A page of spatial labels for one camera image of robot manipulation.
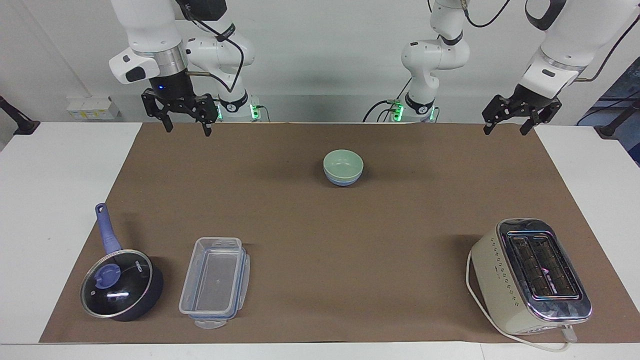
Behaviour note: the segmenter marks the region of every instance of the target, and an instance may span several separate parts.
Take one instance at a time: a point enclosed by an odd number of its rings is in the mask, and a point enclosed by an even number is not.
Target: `cream toaster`
[[[542,220],[503,220],[470,256],[489,315],[507,334],[569,327],[591,316],[578,275]]]

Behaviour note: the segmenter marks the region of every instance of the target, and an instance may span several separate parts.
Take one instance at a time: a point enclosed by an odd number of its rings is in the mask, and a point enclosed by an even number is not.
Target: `blue handle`
[[[95,206],[95,214],[98,216],[98,227],[100,228],[100,236],[102,237],[102,246],[107,254],[122,250],[122,246],[118,242],[113,228],[111,227],[111,218],[109,218],[109,211],[105,203],[100,203]]]

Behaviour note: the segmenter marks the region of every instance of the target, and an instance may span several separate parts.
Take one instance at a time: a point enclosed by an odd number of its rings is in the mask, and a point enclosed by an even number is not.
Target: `pan lid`
[[[108,318],[132,308],[146,294],[153,268],[136,250],[119,250],[103,257],[84,277],[80,292],[84,309]]]

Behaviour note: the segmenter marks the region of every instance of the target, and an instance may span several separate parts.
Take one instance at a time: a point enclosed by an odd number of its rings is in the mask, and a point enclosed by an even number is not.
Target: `cable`
[[[404,92],[406,87],[409,86],[410,82],[411,82],[411,78],[409,78],[409,80],[406,82],[406,84],[404,84],[404,87],[402,88],[402,90],[400,90],[400,92],[398,93],[398,96],[396,96],[396,100],[400,99],[400,95],[402,95],[402,93]],[[389,113],[391,113],[391,109],[393,107],[394,107],[393,104],[391,104],[391,106],[389,106],[389,112],[385,115],[385,120],[383,120],[382,122],[387,122],[387,117],[389,116]]]
[[[480,310],[482,310],[482,314],[484,314],[486,319],[489,320],[491,325],[493,325],[493,327],[496,330],[498,330],[499,333],[501,333],[502,335],[506,336],[509,339],[512,339],[512,340],[515,340],[515,341],[519,341],[519,342],[521,342],[521,343],[523,343],[525,345],[529,345],[531,347],[538,348],[540,350],[549,351],[549,352],[564,352],[566,349],[569,348],[571,343],[568,342],[568,341],[566,343],[564,343],[564,345],[561,348],[549,348],[549,347],[545,347],[545,346],[542,346],[542,345],[539,345],[539,344],[532,343],[532,342],[527,341],[527,340],[520,339],[517,336],[513,336],[513,335],[510,335],[510,334],[507,334],[506,332],[500,330],[498,325],[496,325],[495,322],[493,322],[493,319],[491,319],[489,314],[486,312],[486,310],[484,309],[484,307],[480,303],[480,300],[478,300],[478,297],[476,296],[476,293],[474,293],[473,289],[471,288],[471,285],[469,284],[469,265],[470,265],[470,263],[471,263],[471,251],[469,252],[469,255],[467,256],[467,289],[469,290],[469,292],[471,293],[471,296],[476,301],[476,304],[478,305],[478,307],[480,307]]]
[[[219,37],[222,36],[221,33],[218,33],[216,30],[214,30],[213,28],[211,28],[209,25],[205,24],[204,21],[200,20],[198,17],[196,17],[195,15],[193,15],[191,13],[191,10],[189,10],[189,8],[181,1],[181,0],[175,0],[176,3],[178,3],[178,5],[180,6],[180,8],[182,8],[184,10],[185,13],[188,13],[189,16],[191,17],[191,22],[198,22],[201,26],[203,26],[205,29],[211,31],[212,33],[214,33],[215,35],[218,35]],[[238,70],[236,71],[236,76],[234,78],[234,82],[231,84],[231,87],[229,88],[227,86],[227,84],[225,84],[222,79],[218,78],[217,76],[213,76],[212,78],[217,79],[218,81],[220,81],[222,83],[222,85],[229,91],[232,92],[234,90],[234,88],[236,87],[236,83],[238,81],[238,78],[240,77],[240,72],[242,71],[242,66],[244,65],[244,51],[242,51],[242,48],[240,47],[240,45],[236,44],[233,40],[229,39],[229,38],[225,38],[225,41],[230,43],[231,45],[235,46],[236,49],[238,49],[238,51],[240,51],[240,66],[238,66]]]
[[[256,109],[264,109],[264,111],[266,111],[266,112],[267,112],[267,121],[268,121],[268,122],[271,122],[271,117],[269,116],[269,109],[267,109],[267,107],[266,107],[266,106],[264,106],[264,105],[258,105],[258,106],[256,106],[255,108],[256,108]]]
[[[220,84],[222,84],[222,86],[225,87],[225,89],[227,89],[228,92],[231,92],[231,89],[229,88],[229,86],[227,86],[227,84],[225,84],[225,82],[220,79],[218,76],[215,76],[214,74],[211,74],[210,72],[204,72],[204,71],[187,71],[187,75],[188,76],[208,76],[210,78],[214,78],[216,80],[218,80],[218,82]]]
[[[622,33],[622,35],[620,35],[620,38],[618,39],[618,41],[616,41],[616,43],[613,45],[613,47],[611,48],[611,50],[609,51],[609,54],[607,54],[607,57],[604,58],[604,61],[602,62],[600,68],[598,69],[598,72],[596,72],[596,74],[591,78],[591,79],[587,79],[587,78],[577,78],[574,82],[575,83],[590,83],[592,81],[594,81],[596,78],[598,78],[598,76],[600,75],[600,73],[602,72],[602,69],[604,69],[604,65],[607,65],[607,62],[609,61],[609,58],[611,57],[611,55],[613,54],[613,52],[616,50],[616,48],[618,47],[618,45],[622,42],[622,40],[625,38],[625,36],[627,34],[629,34],[629,32],[631,31],[631,29],[633,29],[633,27],[637,24],[638,20],[640,20],[640,14],[636,17],[636,19],[631,23],[631,25],[625,30],[624,33]]]
[[[493,24],[493,22],[495,21],[495,19],[498,19],[498,17],[500,16],[500,14],[502,14],[502,12],[504,11],[504,9],[507,7],[507,5],[511,2],[511,0],[507,0],[504,5],[502,5],[502,8],[500,8],[500,11],[498,11],[497,14],[495,14],[495,16],[493,17],[493,19],[489,20],[489,22],[487,22],[486,24],[482,24],[482,25],[478,25],[475,22],[473,22],[473,20],[471,20],[471,18],[469,17],[469,10],[467,10],[467,0],[462,0],[462,10],[465,12],[465,17],[467,18],[467,20],[469,21],[469,24],[475,26],[476,28],[485,28],[491,24]]]
[[[376,104],[374,106],[371,106],[371,109],[369,109],[369,111],[367,111],[367,114],[364,115],[364,119],[362,119],[362,122],[367,121],[367,117],[369,117],[369,114],[373,111],[373,109],[377,108],[378,106],[382,105],[382,104],[386,104],[387,100],[382,100],[382,101],[378,101],[376,102]]]
[[[581,123],[584,119],[586,119],[587,117],[589,117],[589,116],[591,116],[591,115],[593,115],[593,114],[595,114],[595,113],[599,113],[599,112],[601,112],[601,111],[603,111],[603,110],[606,110],[606,109],[612,108],[612,107],[614,107],[614,106],[618,105],[619,103],[621,103],[621,102],[623,102],[623,101],[627,101],[627,100],[631,99],[633,96],[635,96],[635,95],[637,95],[637,94],[640,94],[640,90],[638,90],[638,91],[634,92],[633,94],[631,94],[631,95],[627,96],[626,98],[624,98],[624,99],[622,99],[622,100],[618,100],[618,101],[614,102],[614,103],[613,103],[613,104],[611,104],[611,105],[607,105],[607,106],[605,106],[605,107],[604,107],[604,108],[602,108],[602,109],[597,109],[597,110],[595,110],[595,111],[592,111],[591,113],[588,113],[587,115],[583,116],[580,120],[578,120],[578,122],[576,122],[576,123],[575,123],[575,125],[576,125],[576,126],[578,126],[578,125],[580,125],[580,123]]]
[[[380,117],[382,116],[382,114],[384,113],[390,113],[392,112],[392,110],[388,110],[388,109],[384,109],[380,112],[380,114],[378,115],[378,118],[376,119],[376,122],[380,122]]]

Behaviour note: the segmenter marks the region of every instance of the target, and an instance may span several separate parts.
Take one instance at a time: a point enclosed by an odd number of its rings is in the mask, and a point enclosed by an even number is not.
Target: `brown mat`
[[[321,166],[342,147],[365,161],[349,188]],[[544,219],[566,247],[595,309],[580,342],[640,342],[636,307],[538,137],[516,126],[216,124],[206,138],[144,124],[107,203],[122,245],[164,272],[162,297],[131,323],[83,311],[83,276],[103,255],[94,227],[41,342],[509,342],[464,273],[471,246],[511,217]],[[201,236],[240,238],[252,262],[244,308],[208,331],[178,311]]]

